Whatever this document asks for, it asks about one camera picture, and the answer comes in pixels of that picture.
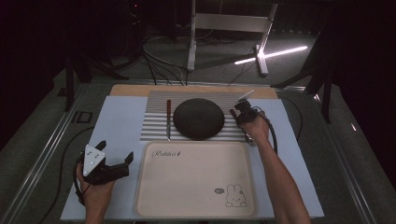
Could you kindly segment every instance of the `black disc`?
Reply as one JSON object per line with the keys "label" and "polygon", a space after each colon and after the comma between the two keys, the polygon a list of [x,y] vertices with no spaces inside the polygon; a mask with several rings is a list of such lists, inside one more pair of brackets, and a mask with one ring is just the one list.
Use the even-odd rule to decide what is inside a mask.
{"label": "black disc", "polygon": [[193,140],[205,140],[218,134],[224,126],[224,113],[206,99],[190,99],[175,110],[173,122],[177,130]]}

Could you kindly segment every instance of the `metal stand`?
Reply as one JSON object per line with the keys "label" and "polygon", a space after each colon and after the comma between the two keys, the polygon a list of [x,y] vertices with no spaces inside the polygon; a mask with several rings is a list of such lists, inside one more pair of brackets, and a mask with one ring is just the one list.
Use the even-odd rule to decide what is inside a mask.
{"label": "metal stand", "polygon": [[249,17],[249,16],[235,16],[235,15],[221,15],[221,14],[206,14],[195,12],[195,0],[192,0],[191,7],[191,41],[189,60],[187,68],[189,71],[194,70],[195,66],[195,29],[211,29],[211,30],[229,30],[229,31],[243,31],[262,33],[262,42],[257,46],[257,61],[259,63],[261,73],[263,76],[268,75],[267,65],[265,59],[260,57],[263,54],[265,43],[271,31],[271,26],[274,21],[277,4],[272,4],[271,11],[268,17]]}

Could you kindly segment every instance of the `tray logo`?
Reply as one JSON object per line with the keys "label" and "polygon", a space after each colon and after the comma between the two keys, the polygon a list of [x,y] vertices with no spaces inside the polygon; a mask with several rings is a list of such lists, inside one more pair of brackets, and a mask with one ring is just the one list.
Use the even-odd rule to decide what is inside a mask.
{"label": "tray logo", "polygon": [[245,197],[244,191],[242,191],[241,185],[229,185],[227,187],[227,207],[246,207],[247,199]]}
{"label": "tray logo", "polygon": [[157,157],[178,157],[180,156],[180,151],[153,151],[151,154],[151,158],[155,159]]}

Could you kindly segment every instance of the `striped mat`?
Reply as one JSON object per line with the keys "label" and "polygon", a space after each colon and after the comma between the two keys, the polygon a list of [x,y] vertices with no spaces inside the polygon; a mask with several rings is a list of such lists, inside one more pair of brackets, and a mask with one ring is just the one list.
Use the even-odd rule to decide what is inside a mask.
{"label": "striped mat", "polygon": [[[245,142],[245,136],[236,126],[230,109],[245,92],[175,92],[151,91],[148,95],[143,128],[140,141],[167,140],[166,137],[166,100],[172,100],[172,117],[178,105],[186,100],[202,98],[217,104],[224,113],[224,127],[216,136],[208,141],[237,141]],[[171,117],[171,140],[190,140],[183,136],[174,126]]]}

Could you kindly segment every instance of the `metal frame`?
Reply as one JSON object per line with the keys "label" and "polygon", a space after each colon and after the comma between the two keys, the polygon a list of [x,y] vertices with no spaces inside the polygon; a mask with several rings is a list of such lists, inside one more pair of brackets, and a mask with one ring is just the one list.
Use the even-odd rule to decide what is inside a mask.
{"label": "metal frame", "polygon": [[194,71],[195,66],[195,30],[196,29],[212,29],[212,30],[230,30],[262,33],[262,42],[257,46],[257,61],[263,76],[268,75],[267,65],[265,59],[259,55],[263,53],[265,43],[271,31],[271,26],[274,21],[277,4],[272,4],[271,11],[268,17],[250,17],[250,16],[235,16],[235,15],[220,15],[220,14],[205,14],[195,12],[195,0],[192,0],[191,7],[191,40],[189,50],[189,60],[187,69]]}
{"label": "metal frame", "polygon": [[[311,103],[315,110],[317,111],[318,115],[320,115],[319,106],[320,102],[316,101],[312,98]],[[337,140],[334,132],[331,130],[328,123],[326,123],[325,118],[320,118],[321,123],[324,127],[326,134],[330,137],[332,142],[332,148],[334,149],[334,156],[335,160],[338,163],[340,168],[341,175],[343,176],[346,186],[349,189],[349,193],[352,197],[353,202],[356,205],[356,208],[361,216],[361,221],[363,224],[376,224],[376,218],[372,211],[370,204],[368,204],[366,197],[361,189],[361,185],[357,177],[354,175],[352,168],[349,165],[347,156],[343,150],[343,147]]]}
{"label": "metal frame", "polygon": [[3,216],[0,217],[0,223],[17,223],[18,218],[21,215],[22,209],[24,208],[33,191],[35,190],[35,186],[40,180],[40,177],[46,170],[53,153],[55,152],[58,144],[64,136],[64,132],[66,131],[68,124],[73,118],[73,115],[77,109],[78,102],[84,94],[85,90],[87,90],[88,86],[89,84],[83,83],[78,88],[78,92],[76,92],[76,101],[71,104],[70,109],[67,112],[64,112],[61,120],[53,131],[47,144],[44,146],[41,154],[35,161],[35,164],[32,166],[29,173],[24,178],[22,185],[18,189],[18,192],[16,193],[13,201],[11,202]]}

